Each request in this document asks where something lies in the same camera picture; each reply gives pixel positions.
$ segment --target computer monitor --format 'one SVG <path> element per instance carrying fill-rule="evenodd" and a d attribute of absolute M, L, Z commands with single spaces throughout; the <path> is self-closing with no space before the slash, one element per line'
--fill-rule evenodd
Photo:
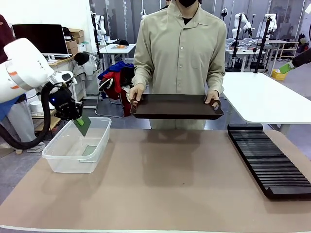
<path fill-rule="evenodd" d="M 15 24 L 13 30 L 16 39 L 29 39 L 43 54 L 68 54 L 62 25 Z"/>

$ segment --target shirt collar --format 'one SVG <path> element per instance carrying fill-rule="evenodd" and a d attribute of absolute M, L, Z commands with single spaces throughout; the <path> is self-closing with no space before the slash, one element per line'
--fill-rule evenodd
<path fill-rule="evenodd" d="M 168 7 L 168 14 L 174 15 L 175 17 L 180 17 L 182 18 L 182 15 L 180 13 L 180 10 L 178 9 L 175 0 L 173 0 L 169 7 Z M 203 25 L 208 25 L 207 18 L 205 17 L 204 10 L 201 8 L 201 4 L 199 4 L 199 8 L 197 12 L 195 13 L 193 20 L 192 20 L 195 25 L 197 24 L 203 24 Z"/>

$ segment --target clear plastic bin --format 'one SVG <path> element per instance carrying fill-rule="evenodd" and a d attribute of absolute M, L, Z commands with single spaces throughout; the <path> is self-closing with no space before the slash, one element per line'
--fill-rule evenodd
<path fill-rule="evenodd" d="M 91 173 L 100 161 L 109 140 L 111 119 L 90 117 L 85 137 L 73 121 L 52 139 L 42 151 L 54 172 Z"/>

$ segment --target orange stripe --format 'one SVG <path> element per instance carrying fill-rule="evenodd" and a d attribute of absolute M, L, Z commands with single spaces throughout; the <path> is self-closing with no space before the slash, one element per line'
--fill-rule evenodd
<path fill-rule="evenodd" d="M 13 71 L 13 72 L 9 72 L 10 75 L 17 75 L 17 72 L 16 71 Z"/>

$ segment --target person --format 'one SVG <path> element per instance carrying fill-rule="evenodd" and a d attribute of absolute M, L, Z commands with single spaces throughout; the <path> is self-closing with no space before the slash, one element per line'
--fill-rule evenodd
<path fill-rule="evenodd" d="M 0 64 L 8 58 L 3 50 L 4 46 L 14 40 L 12 31 L 0 15 Z M 3 125 L 8 132 L 15 138 L 20 138 L 22 142 L 30 142 L 35 139 L 35 129 L 29 108 L 26 103 L 26 95 L 0 103 L 0 124 Z M 45 148 L 45 144 L 40 142 L 37 146 L 27 150 L 27 152 L 41 152 Z M 22 150 L 17 150 L 17 154 L 21 154 Z"/>
<path fill-rule="evenodd" d="M 168 8 L 169 5 L 170 5 L 170 3 L 171 3 L 171 1 L 172 1 L 172 0 L 166 0 L 166 6 L 163 7 L 163 8 L 161 8 L 161 10 L 164 10 L 164 9 Z"/>
<path fill-rule="evenodd" d="M 226 25 L 198 0 L 172 0 L 140 24 L 130 99 L 153 94 L 205 94 L 219 100 L 225 75 Z M 152 129 L 204 129 L 204 120 L 150 120 Z"/>

